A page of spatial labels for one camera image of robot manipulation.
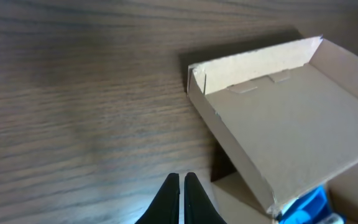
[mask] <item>wood tabletop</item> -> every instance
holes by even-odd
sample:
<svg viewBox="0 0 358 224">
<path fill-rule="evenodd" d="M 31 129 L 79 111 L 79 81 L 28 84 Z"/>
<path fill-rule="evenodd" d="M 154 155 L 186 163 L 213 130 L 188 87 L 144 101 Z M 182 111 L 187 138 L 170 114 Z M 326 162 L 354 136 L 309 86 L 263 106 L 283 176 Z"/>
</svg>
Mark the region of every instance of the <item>wood tabletop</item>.
<svg viewBox="0 0 358 224">
<path fill-rule="evenodd" d="M 0 224 L 134 223 L 171 172 L 213 200 L 187 66 L 320 34 L 358 54 L 358 1 L 0 0 Z"/>
</svg>

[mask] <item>blue object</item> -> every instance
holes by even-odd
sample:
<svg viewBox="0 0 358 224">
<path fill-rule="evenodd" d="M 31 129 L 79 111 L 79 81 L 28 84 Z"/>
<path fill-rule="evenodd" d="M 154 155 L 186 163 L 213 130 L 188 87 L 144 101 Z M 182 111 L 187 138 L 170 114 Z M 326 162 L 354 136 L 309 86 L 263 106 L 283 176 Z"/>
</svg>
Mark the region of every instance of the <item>blue object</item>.
<svg viewBox="0 0 358 224">
<path fill-rule="evenodd" d="M 326 192 L 319 186 L 295 201 L 279 219 L 280 224 L 314 224 L 332 214 Z"/>
</svg>

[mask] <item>black object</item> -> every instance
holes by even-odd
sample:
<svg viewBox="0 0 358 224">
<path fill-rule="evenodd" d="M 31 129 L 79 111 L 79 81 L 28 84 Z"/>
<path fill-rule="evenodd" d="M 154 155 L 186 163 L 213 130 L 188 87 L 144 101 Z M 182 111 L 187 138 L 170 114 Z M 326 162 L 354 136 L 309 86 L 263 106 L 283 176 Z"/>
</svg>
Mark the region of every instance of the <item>black object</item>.
<svg viewBox="0 0 358 224">
<path fill-rule="evenodd" d="M 179 175 L 169 174 L 136 224 L 178 224 L 179 193 Z M 192 172 L 185 177 L 185 224 L 226 224 Z"/>
</svg>

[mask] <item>box lid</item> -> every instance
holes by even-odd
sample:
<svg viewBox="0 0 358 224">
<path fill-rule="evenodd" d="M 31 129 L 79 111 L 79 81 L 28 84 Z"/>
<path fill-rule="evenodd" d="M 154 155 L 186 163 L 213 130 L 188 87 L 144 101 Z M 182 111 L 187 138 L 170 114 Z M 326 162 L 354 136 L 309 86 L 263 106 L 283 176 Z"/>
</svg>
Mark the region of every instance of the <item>box lid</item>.
<svg viewBox="0 0 358 224">
<path fill-rule="evenodd" d="M 262 207 L 358 163 L 358 57 L 321 37 L 191 66 L 189 97 Z"/>
</svg>

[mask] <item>dark wood grain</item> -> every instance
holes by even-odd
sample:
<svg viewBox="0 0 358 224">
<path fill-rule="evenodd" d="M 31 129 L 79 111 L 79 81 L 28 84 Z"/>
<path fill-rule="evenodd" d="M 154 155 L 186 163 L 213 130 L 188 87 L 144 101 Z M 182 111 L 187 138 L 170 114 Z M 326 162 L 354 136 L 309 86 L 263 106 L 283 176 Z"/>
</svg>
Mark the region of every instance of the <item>dark wood grain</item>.
<svg viewBox="0 0 358 224">
<path fill-rule="evenodd" d="M 0 223 L 134 223 L 170 172 L 213 199 L 185 68 L 297 29 L 358 54 L 358 1 L 0 0 Z"/>
</svg>

